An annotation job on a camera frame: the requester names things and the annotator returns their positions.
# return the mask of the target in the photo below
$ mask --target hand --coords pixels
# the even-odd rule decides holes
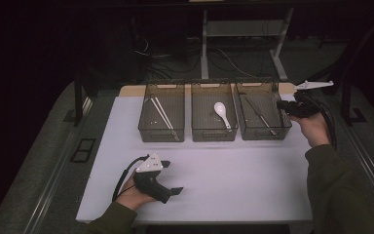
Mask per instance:
[[[124,183],[122,188],[122,191],[124,192],[122,192],[122,194],[120,194],[115,200],[115,202],[120,203],[133,211],[137,210],[145,203],[156,201],[154,198],[136,189],[133,180],[134,175],[135,171],[132,172],[130,178]]]
[[[311,147],[321,144],[330,144],[326,121],[321,113],[315,114],[309,118],[298,118],[289,115],[290,120],[296,121],[302,130],[302,134],[308,140]]]

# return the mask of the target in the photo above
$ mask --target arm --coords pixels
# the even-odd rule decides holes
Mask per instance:
[[[355,172],[338,158],[329,144],[321,114],[290,119],[300,124],[312,147],[306,159],[315,233],[374,233],[374,216],[358,189]]]
[[[131,224],[136,217],[136,210],[143,204],[155,201],[147,194],[134,187],[134,173],[123,185],[122,193],[108,207],[105,213],[90,222],[86,234],[131,234]]]

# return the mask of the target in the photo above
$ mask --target green sleeve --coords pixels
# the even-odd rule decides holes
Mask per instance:
[[[131,234],[131,224],[136,212],[116,202],[105,213],[90,222],[86,234]]]
[[[306,159],[315,234],[374,233],[374,216],[358,189],[355,172],[337,157],[333,147],[314,147]]]

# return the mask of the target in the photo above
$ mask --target white spoon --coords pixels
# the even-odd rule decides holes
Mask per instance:
[[[218,116],[220,116],[223,119],[224,124],[226,125],[226,129],[231,130],[232,127],[230,127],[229,121],[226,117],[226,106],[224,106],[224,104],[221,102],[217,102],[214,105],[214,110],[218,114]]]

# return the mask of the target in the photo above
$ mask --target white table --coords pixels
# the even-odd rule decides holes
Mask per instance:
[[[289,94],[281,97],[293,99]],[[77,220],[87,222],[101,216],[123,170],[135,158],[153,152],[171,161],[158,182],[184,189],[166,204],[155,202],[140,208],[134,225],[312,219],[304,158],[310,147],[298,124],[293,123],[284,140],[244,141],[238,131],[231,142],[193,142],[191,99],[187,96],[185,141],[144,143],[137,129],[142,102],[142,96],[116,97]]]

